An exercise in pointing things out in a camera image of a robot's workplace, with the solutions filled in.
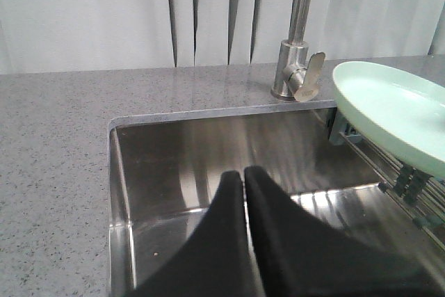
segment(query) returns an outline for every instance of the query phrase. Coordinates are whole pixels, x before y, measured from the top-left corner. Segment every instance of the white curtain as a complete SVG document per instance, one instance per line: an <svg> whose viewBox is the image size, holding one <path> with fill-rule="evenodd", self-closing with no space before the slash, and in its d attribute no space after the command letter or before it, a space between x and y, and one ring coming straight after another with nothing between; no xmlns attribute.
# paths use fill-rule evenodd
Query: white curtain
<svg viewBox="0 0 445 297"><path fill-rule="evenodd" d="M436 28L436 33L432 39L430 53L445 54L445 6L442 9L442 14Z"/></svg>
<svg viewBox="0 0 445 297"><path fill-rule="evenodd" d="M312 0L305 40L330 59L444 53L444 2ZM273 63L291 5L0 0L0 73Z"/></svg>

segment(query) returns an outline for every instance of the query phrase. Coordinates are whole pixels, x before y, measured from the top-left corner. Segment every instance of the mint green plate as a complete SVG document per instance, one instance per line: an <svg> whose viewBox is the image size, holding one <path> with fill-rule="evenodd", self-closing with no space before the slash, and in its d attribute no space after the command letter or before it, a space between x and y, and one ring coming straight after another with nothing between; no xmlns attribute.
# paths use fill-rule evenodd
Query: mint green plate
<svg viewBox="0 0 445 297"><path fill-rule="evenodd" d="M336 66L332 77L337 106L360 133L401 161L445 178L444 87L358 61Z"/></svg>

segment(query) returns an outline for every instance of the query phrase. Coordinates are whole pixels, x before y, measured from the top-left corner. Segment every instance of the stainless steel sink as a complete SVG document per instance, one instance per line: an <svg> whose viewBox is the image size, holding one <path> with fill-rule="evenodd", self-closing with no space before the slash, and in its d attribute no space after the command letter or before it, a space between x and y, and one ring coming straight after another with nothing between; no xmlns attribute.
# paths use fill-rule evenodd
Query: stainless steel sink
<svg viewBox="0 0 445 297"><path fill-rule="evenodd" d="M110 132L110 296L137 287L184 244L226 170L263 166L313 215L364 243L415 257L444 280L443 252L377 188L347 146L327 140L327 109L145 120ZM252 254L252 272L256 275ZM257 277L258 295L262 294Z"/></svg>

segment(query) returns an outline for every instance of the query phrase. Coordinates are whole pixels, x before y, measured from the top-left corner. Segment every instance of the faucet base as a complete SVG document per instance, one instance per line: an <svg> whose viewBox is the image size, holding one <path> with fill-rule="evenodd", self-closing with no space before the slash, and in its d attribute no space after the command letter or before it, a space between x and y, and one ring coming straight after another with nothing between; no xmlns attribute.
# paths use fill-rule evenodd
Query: faucet base
<svg viewBox="0 0 445 297"><path fill-rule="evenodd" d="M275 91L275 86L272 86L270 88L270 93L271 95L273 95L274 97L276 97L277 99L280 99L282 101L295 101L295 98L293 97L292 93L288 93L288 92L276 92Z"/></svg>
<svg viewBox="0 0 445 297"><path fill-rule="evenodd" d="M306 67L306 56L309 45L301 42L293 45L287 40L281 42L280 56L278 57L277 71L275 73L275 81L270 92L274 97L284 101L295 100L292 92L283 80L283 70L288 65L295 65L296 68Z"/></svg>

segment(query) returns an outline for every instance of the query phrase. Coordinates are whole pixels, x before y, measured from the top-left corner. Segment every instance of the gray countertop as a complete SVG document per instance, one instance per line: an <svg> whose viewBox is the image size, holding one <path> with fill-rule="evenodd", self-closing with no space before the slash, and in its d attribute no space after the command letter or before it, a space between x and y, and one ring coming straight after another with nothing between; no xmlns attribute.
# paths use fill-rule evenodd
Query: gray countertop
<svg viewBox="0 0 445 297"><path fill-rule="evenodd" d="M445 86L445 56L368 61ZM340 62L304 104L271 97L275 64L0 76L0 295L106 295L110 120L335 106Z"/></svg>

